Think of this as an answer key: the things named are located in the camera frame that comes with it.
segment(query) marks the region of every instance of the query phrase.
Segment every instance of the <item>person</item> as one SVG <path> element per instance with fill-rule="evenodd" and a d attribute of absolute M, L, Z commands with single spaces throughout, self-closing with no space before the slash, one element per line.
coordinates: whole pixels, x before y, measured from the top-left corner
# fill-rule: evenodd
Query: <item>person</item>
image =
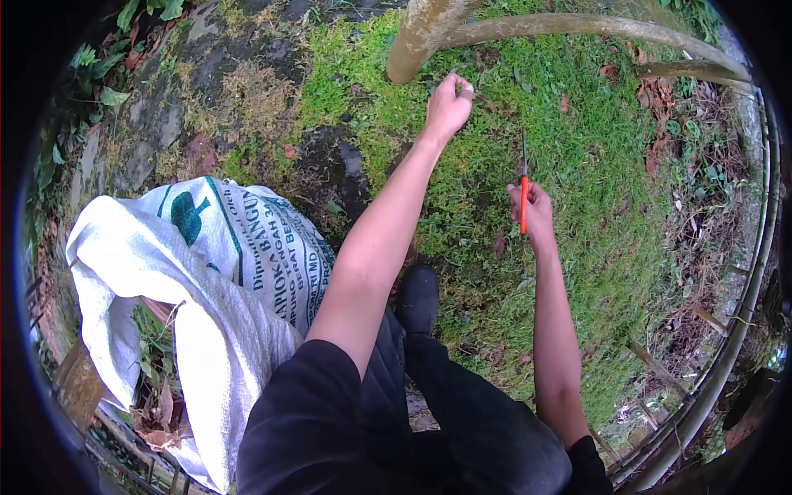
<path fill-rule="evenodd" d="M 536 416 L 432 339 L 440 297 L 431 267 L 411 267 L 395 311 L 387 307 L 429 177 L 473 97 L 454 72 L 437 86 L 413 148 L 349 231 L 305 343 L 250 412 L 238 493 L 612 493 L 583 415 L 580 350 L 538 184 L 527 206 Z M 517 221 L 520 187 L 507 190 Z M 412 433 L 405 372 L 440 430 Z"/>

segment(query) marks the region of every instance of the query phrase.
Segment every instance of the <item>hand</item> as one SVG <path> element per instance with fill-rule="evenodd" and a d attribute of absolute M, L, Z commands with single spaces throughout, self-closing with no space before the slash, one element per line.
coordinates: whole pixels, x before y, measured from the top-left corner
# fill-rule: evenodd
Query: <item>hand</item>
<path fill-rule="evenodd" d="M 456 96 L 456 86 L 461 86 Z M 473 85 L 455 72 L 443 79 L 426 104 L 423 137 L 445 145 L 465 124 L 473 108 Z"/>
<path fill-rule="evenodd" d="M 512 221 L 520 221 L 520 197 L 523 192 L 522 186 L 507 185 L 506 191 L 512 200 Z M 542 186 L 531 183 L 528 191 L 527 203 L 527 223 L 525 231 L 534 252 L 537 249 L 555 246 L 555 234 L 553 233 L 553 205 L 550 196 L 544 192 Z"/>

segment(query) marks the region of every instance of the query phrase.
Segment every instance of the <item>black shirt sleeve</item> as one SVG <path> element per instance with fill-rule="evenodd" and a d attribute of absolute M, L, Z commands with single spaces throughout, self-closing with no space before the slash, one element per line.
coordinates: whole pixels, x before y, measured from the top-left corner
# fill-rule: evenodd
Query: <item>black shirt sleeve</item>
<path fill-rule="evenodd" d="M 565 495 L 604 495 L 613 493 L 605 465 L 594 446 L 594 439 L 584 436 L 566 452 L 572 462 L 572 477 L 564 489 Z"/>
<path fill-rule="evenodd" d="M 382 492 L 357 426 L 360 376 L 347 354 L 308 341 L 275 370 L 250 411 L 238 493 Z"/>

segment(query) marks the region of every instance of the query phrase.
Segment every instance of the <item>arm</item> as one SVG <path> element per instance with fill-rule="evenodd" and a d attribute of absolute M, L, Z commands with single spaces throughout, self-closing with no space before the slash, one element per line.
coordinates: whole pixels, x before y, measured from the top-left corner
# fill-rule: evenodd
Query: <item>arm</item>
<path fill-rule="evenodd" d="M 456 96 L 456 85 L 462 86 Z M 306 341 L 332 342 L 352 358 L 362 379 L 390 288 L 404 264 L 429 177 L 446 143 L 470 115 L 473 86 L 456 73 L 437 86 L 426 125 L 341 246 L 325 298 Z"/>
<path fill-rule="evenodd" d="M 512 220 L 517 221 L 521 188 L 509 185 L 507 190 L 514 205 Z M 527 233 L 536 257 L 536 413 L 569 450 L 588 435 L 581 405 L 581 354 L 558 259 L 550 196 L 535 182 L 529 196 Z"/>

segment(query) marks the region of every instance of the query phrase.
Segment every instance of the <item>green logo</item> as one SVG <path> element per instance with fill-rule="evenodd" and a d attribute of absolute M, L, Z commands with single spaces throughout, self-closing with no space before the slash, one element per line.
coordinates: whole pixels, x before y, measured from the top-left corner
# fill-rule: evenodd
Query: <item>green logo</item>
<path fill-rule="evenodd" d="M 200 213 L 206 208 L 209 208 L 208 198 L 204 198 L 204 201 L 196 208 L 192 204 L 192 194 L 187 191 L 176 196 L 170 205 L 170 222 L 179 229 L 187 246 L 192 246 L 198 239 L 201 228 Z"/>

